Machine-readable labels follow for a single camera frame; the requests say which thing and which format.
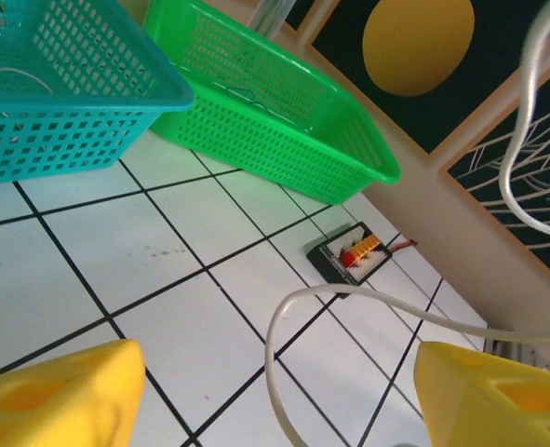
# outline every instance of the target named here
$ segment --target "clear plastic tube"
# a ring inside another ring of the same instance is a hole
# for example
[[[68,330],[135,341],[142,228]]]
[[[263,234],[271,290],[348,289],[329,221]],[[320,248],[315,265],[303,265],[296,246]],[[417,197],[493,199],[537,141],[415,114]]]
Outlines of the clear plastic tube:
[[[296,0],[261,0],[248,27],[273,40]]]

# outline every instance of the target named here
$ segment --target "dark green panel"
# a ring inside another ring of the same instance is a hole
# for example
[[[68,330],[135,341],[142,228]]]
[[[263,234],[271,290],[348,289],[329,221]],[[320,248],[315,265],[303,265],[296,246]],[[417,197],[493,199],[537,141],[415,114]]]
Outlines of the dark green panel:
[[[361,41],[379,0],[342,0],[315,48],[431,153],[518,67],[527,30],[544,0],[472,0],[476,26],[455,72],[437,88],[401,98],[377,88],[363,61]]]
[[[308,11],[314,4],[315,0],[297,0],[293,9],[287,16],[287,23],[291,25],[294,30],[297,30],[305,19]]]
[[[550,80],[539,90],[533,121],[536,124],[527,137],[517,163],[513,192],[519,204],[536,219],[550,222]],[[502,196],[495,181],[508,136],[515,127],[516,112],[510,114],[474,150],[465,154],[450,169],[449,174],[484,206],[501,224],[550,268],[550,236],[521,225],[518,218],[501,203]]]

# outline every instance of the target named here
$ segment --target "wall decoration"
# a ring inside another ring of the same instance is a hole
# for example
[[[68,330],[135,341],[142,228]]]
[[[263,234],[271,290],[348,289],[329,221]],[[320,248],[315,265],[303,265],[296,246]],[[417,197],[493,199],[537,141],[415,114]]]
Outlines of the wall decoration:
[[[428,154],[518,67],[545,0],[339,0],[313,46]]]
[[[503,203],[498,173],[515,127],[516,111],[490,134],[457,156],[448,174],[494,219],[550,269],[550,236],[523,224]],[[550,224],[550,78],[539,89],[532,127],[512,175],[517,202]]]

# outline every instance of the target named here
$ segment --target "yellow object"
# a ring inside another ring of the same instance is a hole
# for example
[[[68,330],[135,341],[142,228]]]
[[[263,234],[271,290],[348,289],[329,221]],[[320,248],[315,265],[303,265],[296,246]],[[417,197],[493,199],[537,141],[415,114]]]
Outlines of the yellow object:
[[[143,388],[134,340],[0,374],[0,447],[126,447]]]
[[[550,447],[550,372],[422,343],[415,387],[434,447]]]
[[[380,0],[363,35],[369,77],[397,96],[427,93],[461,63],[474,26],[469,0]]]
[[[357,258],[357,260],[360,260],[379,245],[380,240],[374,235],[370,235],[361,242],[355,244],[351,249],[349,249],[349,251]]]

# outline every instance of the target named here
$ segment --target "black grout line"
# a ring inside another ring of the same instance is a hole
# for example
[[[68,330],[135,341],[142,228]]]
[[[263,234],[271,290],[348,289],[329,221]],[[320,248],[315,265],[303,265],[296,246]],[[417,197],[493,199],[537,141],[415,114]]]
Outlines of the black grout line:
[[[443,278],[440,278],[438,281],[438,284],[436,285],[436,289],[434,290],[434,293],[432,294],[432,298],[430,298],[429,303],[425,307],[425,311],[428,312],[430,310],[430,307],[432,306],[432,303],[434,302],[434,299],[436,298],[436,294],[440,290],[440,286],[442,285]],[[413,346],[413,343],[415,342],[415,339],[417,338],[417,333],[419,332],[420,328],[423,325],[423,320],[420,319],[420,322],[417,324],[417,328],[415,329],[415,332],[411,336],[411,339],[409,340],[409,343],[407,344],[407,347],[403,351],[403,355],[401,357],[401,360],[398,362],[395,368],[395,372],[393,373],[393,376],[391,377],[391,380],[384,390],[384,393],[382,394],[382,397],[380,399],[380,402],[378,402],[378,406],[376,407],[376,410],[374,411],[374,414],[369,419],[368,425],[366,426],[366,430],[364,431],[364,434],[361,437],[361,440],[357,444],[357,447],[363,447],[364,443],[366,442],[366,439],[368,438],[368,435],[371,431],[371,428],[374,426],[374,423],[376,422],[376,418],[378,417],[378,414],[380,414],[380,411],[386,401],[386,398],[390,394],[390,391],[393,389],[393,387],[397,390],[400,390],[398,386],[395,386],[395,380],[398,377],[399,373],[401,372],[401,369],[403,367],[403,364],[405,363],[405,359],[407,358],[407,355],[409,354],[409,351],[411,350],[411,347]],[[407,399],[407,402],[411,404],[411,407],[413,407],[413,404],[410,402],[409,399]]]
[[[67,343],[70,340],[73,340],[74,338],[82,335],[83,333],[88,332],[92,329],[95,329],[96,327],[100,326],[102,323],[105,323],[106,321],[107,321],[106,318],[100,318],[100,319],[97,319],[97,320],[93,321],[92,323],[89,323],[87,326],[84,326],[84,327],[78,329],[77,331],[70,332],[67,335],[64,335],[63,337],[55,340],[54,342],[52,342],[48,345],[45,345],[45,346],[37,349],[36,351],[31,352],[30,354],[27,354],[26,356],[21,357],[20,359],[17,359],[17,360],[14,360],[11,363],[8,363],[8,365],[0,368],[0,374],[7,373],[8,371],[14,370],[14,369],[18,368],[19,366],[22,366],[23,364],[34,360],[37,357],[42,356],[43,354],[47,353],[51,349],[55,349],[56,347],[58,347],[60,345],[63,345],[64,343]]]
[[[190,438],[189,440],[184,442],[180,447],[191,447],[191,446],[202,447],[202,444],[200,444],[200,442],[197,441],[195,438]]]
[[[77,210],[79,208],[84,208],[84,207],[87,207],[87,206],[90,206],[90,205],[98,205],[100,203],[109,202],[109,201],[112,201],[112,200],[117,200],[119,198],[125,198],[125,197],[130,197],[130,196],[141,195],[141,194],[144,194],[144,192],[146,192],[146,191],[153,192],[153,191],[158,191],[158,190],[161,190],[161,189],[170,188],[170,187],[173,187],[173,186],[178,186],[178,185],[181,185],[181,184],[193,183],[193,182],[197,182],[197,181],[200,181],[200,180],[213,179],[213,178],[216,178],[216,177],[221,177],[223,175],[239,172],[240,170],[241,169],[232,169],[232,170],[227,170],[227,171],[224,171],[224,172],[218,172],[216,174],[205,175],[205,176],[202,176],[202,177],[194,177],[192,179],[182,180],[182,181],[179,181],[179,182],[166,183],[166,184],[161,184],[161,185],[158,185],[158,186],[151,186],[149,188],[143,188],[138,183],[139,187],[141,188],[138,191],[130,191],[130,192],[127,192],[127,193],[117,194],[115,196],[96,198],[94,200],[88,200],[88,201],[85,201],[85,202],[74,203],[73,205],[58,207],[58,208],[54,208],[52,210],[38,211],[38,214],[40,214],[41,216],[47,216],[49,214],[56,214],[58,212],[64,212],[64,211],[69,211],[69,210]],[[26,214],[26,215],[23,215],[23,216],[4,219],[3,221],[0,221],[0,226],[1,225],[6,225],[6,224],[13,224],[13,223],[16,223],[16,222],[21,222],[21,221],[26,221],[26,220],[29,220],[29,219],[33,219],[35,217],[36,217],[36,214]]]
[[[194,433],[194,438],[197,439],[202,433],[204,433],[207,428],[209,428],[213,422],[215,422],[219,416],[221,416],[225,411],[239,398],[244,392],[252,386],[254,382],[264,373],[264,367],[261,366],[250,378],[240,387],[237,391],[224,402],[224,404],[219,407],[219,409],[213,413],[205,422],[202,424],[198,430]]]
[[[127,173],[131,176],[132,180],[141,188],[141,184],[140,182],[138,181],[138,179],[134,176],[134,174],[131,172],[131,170],[126,166],[126,164],[120,160],[120,163],[122,164],[122,166],[124,167],[124,169],[127,171]],[[207,269],[207,266],[204,264],[204,262],[200,259],[200,257],[196,254],[196,252],[192,249],[192,247],[190,246],[190,244],[187,242],[187,240],[185,240],[185,238],[180,234],[180,232],[177,230],[177,228],[175,227],[175,225],[171,222],[171,220],[167,217],[167,215],[163,212],[163,210],[161,210],[161,208],[158,206],[158,204],[154,201],[154,199],[150,196],[150,194],[148,193],[148,191],[144,191],[144,194],[146,195],[146,198],[153,204],[153,206],[155,207],[155,209],[157,210],[157,212],[161,215],[161,217],[165,220],[166,224],[171,228],[171,230],[175,233],[175,235],[181,240],[181,242],[185,245],[185,247],[188,249],[188,251],[192,254],[192,256],[194,256],[194,258],[196,259],[196,261],[200,264],[200,266],[206,271],[206,273],[208,274],[208,276],[212,279],[212,281],[214,282],[214,284],[216,285],[216,287],[221,291],[221,293],[225,296],[225,298],[227,299],[227,301],[229,301],[229,303],[233,306],[233,308],[237,311],[238,315],[249,325],[249,327],[251,328],[251,330],[256,334],[256,336],[264,343],[264,339],[262,338],[260,332],[256,329],[256,327],[251,323],[251,321],[249,320],[249,318],[246,316],[246,314],[241,310],[241,308],[236,304],[236,302],[231,298],[231,296],[229,295],[229,293],[227,293],[227,291],[224,289],[224,287],[221,285],[221,283],[215,278],[215,276],[212,274],[212,272],[210,272],[208,269]],[[250,377],[250,379],[240,388],[238,389],[231,398],[229,398],[225,404],[223,404],[220,409],[215,412],[195,433],[194,435],[191,437],[191,439],[194,441],[194,442],[197,442],[197,438],[198,436],[200,435],[200,433],[202,433],[202,431],[204,431],[207,427],[210,426],[210,424],[212,424],[212,422],[214,422],[214,420],[216,420],[217,417],[219,417],[219,415],[221,415],[239,396],[241,396],[241,394],[246,390],[246,388],[248,386],[250,386],[255,380],[256,378],[258,378],[258,376],[260,376],[260,373],[262,373],[263,371],[263,367],[254,374],[254,376]],[[169,399],[169,397],[167,396],[167,394],[163,393],[162,395],[162,398],[164,399],[164,402],[165,403],[168,403],[169,405],[169,408],[172,408],[173,410],[175,410],[175,405],[173,404],[173,402],[171,402],[171,400]]]
[[[359,221],[355,218],[355,216],[354,216],[353,214],[351,214],[351,212],[349,212],[345,207],[342,207],[342,208],[345,210],[345,212],[347,212],[347,214],[349,214],[349,216],[351,216],[351,218],[352,218],[354,221],[359,222]],[[317,224],[316,222],[314,222],[312,219],[310,219],[310,221],[311,221],[312,224],[318,229],[318,231],[319,231],[320,233],[322,233],[322,236],[328,237],[327,234],[322,230],[322,228],[320,228],[320,227],[318,226],[318,224]],[[392,243],[393,243],[398,237],[400,237],[400,236],[401,236],[400,232],[396,233],[396,235],[390,240],[390,242],[389,242],[388,244],[392,244]],[[376,288],[373,287],[373,286],[369,283],[369,278],[366,279],[365,282],[366,282],[373,290],[376,290]],[[410,332],[413,332],[413,329],[412,329],[412,328],[410,327],[410,325],[409,325],[409,324],[399,315],[399,313],[396,311],[396,309],[395,309],[394,307],[392,307],[391,305],[387,305],[387,306],[388,306],[388,308],[391,310],[391,312],[392,312],[393,314],[395,314],[395,316],[396,316],[399,320],[402,321],[402,323],[407,327],[407,329],[409,329]],[[362,346],[362,345],[357,341],[357,339],[353,336],[353,334],[345,327],[344,324],[341,323],[341,320],[338,319],[336,315],[334,315],[334,312],[332,312],[332,310],[330,310],[329,312],[330,312],[330,314],[337,320],[337,322],[341,325],[341,327],[345,330],[345,332],[347,332],[347,334],[349,334],[349,336],[357,343],[357,345],[359,346],[359,348],[360,348],[364,353],[366,353],[366,355],[368,356],[368,358],[369,358],[370,360],[372,360],[372,361],[374,362],[374,364],[378,367],[378,369],[382,372],[382,374],[384,374],[384,376],[388,377],[388,375],[386,374],[386,372],[381,368],[381,366],[378,364],[378,362],[375,361],[375,360],[373,359],[373,357],[368,353],[368,351],[365,349],[365,347]]]
[[[318,210],[318,211],[316,211],[315,213],[313,213],[313,215],[317,215],[318,213],[320,213],[320,212],[322,212],[322,211],[324,211],[324,210],[326,210],[326,209],[327,209],[327,208],[324,208],[324,209],[322,209],[322,210]],[[279,230],[273,232],[273,233],[270,234],[268,237],[275,237],[275,236],[277,236],[277,235],[279,235],[279,234],[281,234],[281,233],[287,231],[288,229],[292,228],[293,226],[296,226],[296,225],[298,225],[298,224],[301,224],[301,223],[303,223],[303,222],[306,222],[307,220],[308,220],[307,217],[306,217],[306,218],[302,218],[302,219],[300,219],[300,220],[297,221],[297,222],[291,223],[291,224],[289,224],[289,225],[287,225],[287,226],[285,226],[285,227],[283,227],[283,228],[281,228],[281,229],[279,229]],[[122,308],[120,308],[120,309],[117,309],[116,311],[114,311],[114,312],[111,314],[111,318],[115,318],[115,317],[117,317],[117,316],[119,316],[119,315],[122,315],[123,313],[127,312],[128,310],[130,310],[130,309],[132,309],[132,308],[134,308],[134,307],[137,307],[138,305],[141,305],[141,304],[143,304],[143,303],[146,303],[147,301],[151,300],[152,298],[155,298],[155,296],[158,296],[158,295],[160,295],[161,293],[164,293],[165,291],[169,291],[169,290],[171,290],[171,289],[173,289],[173,288],[179,286],[180,284],[182,284],[182,283],[185,282],[186,280],[191,279],[191,278],[193,278],[193,277],[195,277],[195,276],[197,276],[197,275],[200,275],[200,274],[204,273],[206,270],[208,270],[208,269],[210,269],[210,268],[212,268],[212,267],[214,267],[214,266],[216,266],[216,265],[219,265],[219,264],[224,263],[225,261],[228,261],[229,259],[235,257],[236,255],[238,255],[238,254],[240,254],[240,253],[242,253],[242,252],[244,252],[244,251],[246,251],[246,250],[249,250],[249,249],[251,249],[251,248],[253,248],[253,247],[255,247],[255,246],[257,246],[257,245],[263,243],[265,240],[266,240],[266,238],[261,238],[261,239],[255,241],[255,242],[253,242],[253,243],[247,245],[246,247],[244,247],[244,248],[242,248],[242,249],[240,249],[240,250],[238,250],[238,251],[234,251],[233,253],[230,253],[230,254],[228,254],[228,255],[222,257],[221,259],[215,261],[214,263],[207,265],[206,268],[200,268],[200,269],[196,270],[195,272],[193,272],[193,273],[191,273],[191,274],[189,274],[189,275],[187,275],[187,276],[185,276],[185,277],[183,277],[183,278],[180,278],[180,279],[178,279],[177,281],[174,281],[174,282],[168,284],[167,286],[162,287],[161,289],[158,289],[157,291],[153,291],[153,292],[149,293],[148,295],[146,295],[146,296],[140,298],[139,300],[137,300],[137,301],[135,301],[135,302],[133,302],[133,303],[130,303],[129,305],[126,305],[126,306],[124,306],[124,307],[122,307]],[[48,345],[45,345],[45,346],[43,346],[42,348],[37,349],[36,351],[34,351],[34,352],[32,352],[32,353],[30,353],[30,354],[28,354],[28,355],[26,355],[26,356],[24,356],[24,357],[22,357],[22,358],[20,358],[20,359],[17,359],[17,360],[15,360],[15,361],[11,362],[11,363],[8,363],[8,365],[6,365],[6,366],[0,368],[0,373],[6,373],[6,372],[8,372],[8,371],[10,371],[10,370],[13,370],[13,369],[15,369],[15,368],[18,368],[20,365],[22,365],[22,364],[24,364],[24,363],[26,363],[26,362],[28,362],[28,361],[31,361],[31,360],[33,360],[33,359],[36,359],[37,357],[42,356],[43,354],[45,354],[45,353],[48,352],[49,350],[54,349],[54,348],[58,347],[59,345],[63,345],[64,343],[66,343],[66,342],[72,340],[72,339],[75,338],[76,336],[82,335],[83,333],[85,333],[85,332],[87,332],[87,331],[89,331],[89,330],[91,330],[91,329],[93,329],[93,328],[95,328],[95,327],[101,325],[103,322],[108,322],[108,321],[109,321],[109,319],[107,319],[107,318],[101,318],[101,319],[99,319],[99,320],[97,320],[97,321],[95,321],[95,322],[93,322],[93,323],[90,323],[90,324],[88,324],[87,326],[85,326],[85,327],[83,327],[83,328],[80,328],[78,331],[75,331],[75,332],[72,332],[71,334],[68,334],[68,335],[66,335],[66,336],[63,336],[63,337],[61,337],[60,339],[58,339],[58,340],[56,340],[56,341],[54,341],[54,342],[52,342],[52,343],[50,343],[50,344],[48,344]]]
[[[3,221],[0,221],[0,226],[6,225],[6,224],[13,224],[16,222],[28,221],[29,219],[33,219],[33,218],[34,218],[34,214],[26,214],[24,216],[12,217],[10,219],[4,219]]]
[[[45,219],[43,219],[43,216],[41,215],[39,210],[36,208],[32,200],[28,197],[26,192],[22,189],[22,186],[20,186],[18,182],[14,182],[14,187],[16,188],[16,190],[18,191],[22,199],[26,202],[28,207],[31,209],[36,220],[41,224],[41,226],[47,233],[47,236],[51,239],[51,241],[54,243],[56,248],[60,251],[60,254],[63,257],[64,261],[70,266],[73,273],[76,275],[76,277],[78,278],[82,286],[85,288],[85,290],[88,292],[88,295],[90,296],[92,301],[95,303],[95,305],[97,305],[97,308],[100,310],[103,316],[107,319],[109,324],[114,328],[114,330],[118,332],[119,328],[117,328],[114,321],[110,317],[109,311],[107,310],[105,305],[102,303],[102,301],[99,299],[99,296],[97,296],[97,293],[93,291],[92,287],[90,287],[90,284],[88,284],[87,279],[82,274],[80,269],[77,267],[74,260],[70,257],[70,255],[68,254],[68,251],[66,251],[66,249],[63,248],[63,246],[60,243],[60,240],[55,236],[53,231],[51,231],[51,228],[49,227]]]
[[[237,205],[237,207],[244,213],[244,215],[252,222],[252,224],[258,229],[258,231],[261,232],[261,234],[264,236],[264,233],[262,231],[262,229],[254,222],[254,220],[248,215],[248,213],[246,212],[246,210],[244,210],[244,208],[237,202],[237,200],[234,198],[234,196],[227,190],[227,188],[225,188],[225,186],[219,181],[219,179],[215,179],[215,181],[220,185],[220,187],[222,188],[222,190],[227,194],[227,196],[229,196],[229,198],[231,198],[233,200],[233,202]],[[282,188],[283,191],[287,194],[287,196],[293,201],[293,203],[295,203],[295,205],[297,207],[299,207],[302,211],[302,207],[300,207],[298,205],[297,202],[295,202],[295,200],[293,200],[293,198],[290,196],[290,194],[285,191],[284,188]],[[308,216],[308,219],[312,222],[312,224],[314,224],[316,226],[316,228],[318,228],[318,230],[323,233],[323,235],[325,236],[324,232],[322,232],[322,230],[314,223],[314,221],[312,220],[312,217]],[[268,239],[268,242],[270,243],[270,245],[273,247],[273,249],[282,257],[282,259],[285,261],[285,263],[291,268],[291,270],[300,278],[300,280],[306,285],[306,286],[309,286],[309,284],[307,283],[307,281],[305,281],[305,279],[303,278],[303,276],[297,271],[297,269],[289,262],[289,260],[286,258],[286,256],[278,249],[278,247],[273,243],[273,241],[271,239]],[[290,340],[288,340],[288,342],[283,346],[283,348],[279,349],[279,351],[277,353],[275,353],[275,358],[278,359],[284,352],[285,350],[287,350],[287,348],[289,348],[291,346],[291,344],[297,340],[297,338],[299,338],[299,336],[305,332],[309,327],[310,325],[316,321],[322,314],[324,314],[327,310],[329,311],[329,313],[332,315],[332,312],[330,311],[330,306],[333,304],[334,301],[336,301],[338,298],[339,298],[339,294],[336,294],[332,299],[330,299],[330,301],[328,302],[328,305],[324,305],[322,309],[320,309],[315,316],[313,316],[293,337],[291,337]],[[351,335],[351,338],[356,342],[356,339],[355,337],[352,336],[351,333],[349,333]],[[363,346],[361,346],[360,343],[357,343],[357,345],[362,349],[362,351],[366,352],[365,349],[363,348]],[[380,365],[378,365],[378,363],[376,361],[373,361],[374,365],[382,372],[382,374],[385,376],[385,377],[388,377],[388,375],[384,372],[384,370],[380,367]],[[315,404],[315,401],[314,399],[309,396],[309,393],[307,393],[307,391],[305,391],[304,389],[302,389],[304,394],[306,395],[306,397],[308,397],[308,399]],[[336,428],[332,422],[326,417],[325,420],[327,421],[327,423],[329,423],[329,425],[331,426],[331,428],[336,432],[336,433],[340,433],[339,429]]]
[[[175,419],[180,423],[181,428],[185,431],[186,435],[193,436],[194,432],[190,429],[190,426],[185,422],[183,419],[183,416],[181,416],[181,413],[178,412],[177,408],[175,408],[175,405],[173,405],[173,402],[171,402],[171,399],[168,397],[165,390],[159,385],[157,380],[154,378],[154,375],[151,373],[151,371],[146,368],[146,378],[151,383],[153,388],[156,390],[157,394],[161,398],[163,402],[167,405]]]
[[[281,367],[285,370],[285,372],[288,374],[288,376],[291,378],[291,380],[295,383],[297,388],[300,389],[300,391],[303,393],[303,395],[314,405],[315,409],[320,413],[322,418],[329,424],[329,427],[332,428],[332,431],[334,431],[337,436],[341,439],[342,443],[345,444],[347,447],[351,447],[351,444],[347,441],[347,439],[342,435],[341,431],[334,426],[332,421],[329,419],[329,417],[324,413],[324,411],[320,408],[320,406],[316,403],[316,401],[310,396],[310,393],[307,392],[305,387],[300,383],[300,381],[293,375],[293,373],[289,370],[287,365],[283,363],[283,360],[278,361]]]
[[[417,283],[417,281],[411,277],[411,275],[407,272],[407,270],[405,270],[405,269],[401,266],[401,264],[399,264],[394,258],[391,258],[391,261],[393,261],[393,262],[395,263],[395,265],[396,265],[405,275],[407,275],[407,276],[409,277],[409,279],[411,280],[411,282],[412,282],[413,284],[415,284],[415,286],[417,286],[417,288],[420,290],[421,293],[423,293],[428,299],[430,299],[430,297],[428,296],[428,294],[420,287],[420,285]],[[442,315],[444,315],[444,317],[446,317],[447,319],[452,320],[452,318],[450,318],[448,315],[446,315],[446,313],[442,310],[442,308],[441,308],[439,305],[436,305],[436,309],[438,309],[438,310],[442,313]],[[468,337],[468,335],[467,335],[466,333],[462,333],[462,332],[459,332],[459,333],[467,340],[467,342],[469,342],[469,345],[471,345],[471,347],[472,347],[474,350],[476,350],[476,351],[479,350],[479,349],[477,348],[477,346],[471,341],[471,339]]]
[[[309,217],[308,213],[302,208],[302,206],[299,203],[297,203],[297,200],[295,200],[293,198],[293,196],[289,193],[289,191],[287,189],[285,189],[282,185],[279,185],[279,187],[287,195],[287,197],[289,197],[291,199],[291,201],[297,206],[297,208],[299,208],[306,217]],[[324,205],[324,206],[327,207],[327,208],[332,208],[331,205]]]
[[[342,293],[337,293],[335,294],[332,298],[330,298],[330,300],[325,303],[324,305],[322,305],[321,308],[318,309],[318,311],[310,318],[308,319],[304,324],[303,326],[297,331],[295,332],[279,349],[276,350],[275,352],[275,359],[278,359],[279,357],[281,357],[283,354],[285,354],[285,351],[287,351],[291,345],[298,339],[300,338],[300,336],[306,332],[310,326],[312,326],[312,324],[315,323],[315,321],[317,319],[320,318],[320,316],[322,314],[324,314],[327,310],[329,310],[329,308],[332,306],[332,304],[337,301],[340,297],[342,296]]]
[[[395,242],[395,241],[398,239],[399,236],[401,236],[400,231],[399,231],[398,233],[396,233],[396,234],[393,236],[393,238],[390,239],[390,240],[388,241],[388,243],[386,244],[386,247],[390,247],[390,244],[392,244],[393,242]]]
[[[136,178],[136,176],[132,173],[132,171],[126,166],[126,163],[124,163],[123,160],[119,160],[119,162],[121,163],[122,167],[126,170],[127,174],[132,178],[132,180],[136,183],[136,185],[141,189],[143,190],[143,187],[142,187],[142,184],[139,182],[139,180]],[[204,265],[204,263],[202,262],[202,260],[200,259],[200,257],[197,255],[197,253],[192,249],[192,247],[190,246],[190,244],[188,243],[187,240],[185,240],[183,238],[183,236],[180,234],[180,232],[177,230],[177,228],[175,227],[175,225],[173,225],[173,223],[169,220],[169,218],[167,217],[167,215],[163,212],[163,210],[161,210],[161,208],[158,206],[158,204],[154,201],[154,199],[151,197],[151,195],[149,194],[148,191],[143,191],[144,195],[146,196],[146,198],[151,202],[151,204],[154,206],[154,208],[156,209],[156,211],[161,215],[161,217],[163,218],[163,220],[165,221],[165,223],[169,226],[169,228],[171,228],[171,230],[173,231],[173,233],[180,239],[181,243],[186,247],[186,249],[188,250],[188,252],[190,252],[190,254],[192,254],[192,256],[196,259],[196,261],[200,264],[200,266],[203,268],[203,269],[206,269],[206,266]],[[208,275],[211,277],[211,279],[213,279],[215,281],[215,284],[216,286],[222,290],[222,287],[221,285],[216,281],[216,279],[214,278],[214,276],[208,272]],[[248,321],[246,318],[245,318],[245,315],[240,314],[242,316],[242,318],[244,318],[246,321]],[[151,377],[153,377],[150,372],[147,370],[147,377],[149,377],[149,380],[151,380]],[[158,384],[158,382],[156,381],[156,379],[154,379],[153,377],[153,380],[151,380],[151,384],[153,384],[153,387],[154,389],[157,391],[157,393],[159,393],[159,396],[161,397],[161,399],[163,400],[163,402],[165,402],[165,404],[169,407],[169,409],[171,410],[171,412],[175,415],[176,418],[178,418],[178,422],[180,423],[184,423],[185,426],[187,427],[187,432],[188,434],[191,436],[192,435],[192,432],[190,430],[190,427],[187,425],[187,423],[185,423],[185,421],[183,420],[183,418],[181,417],[180,413],[178,412],[177,408],[175,407],[174,403],[171,401],[171,399],[169,398],[169,396],[167,395],[167,393],[165,393],[165,391],[163,391],[163,388]]]

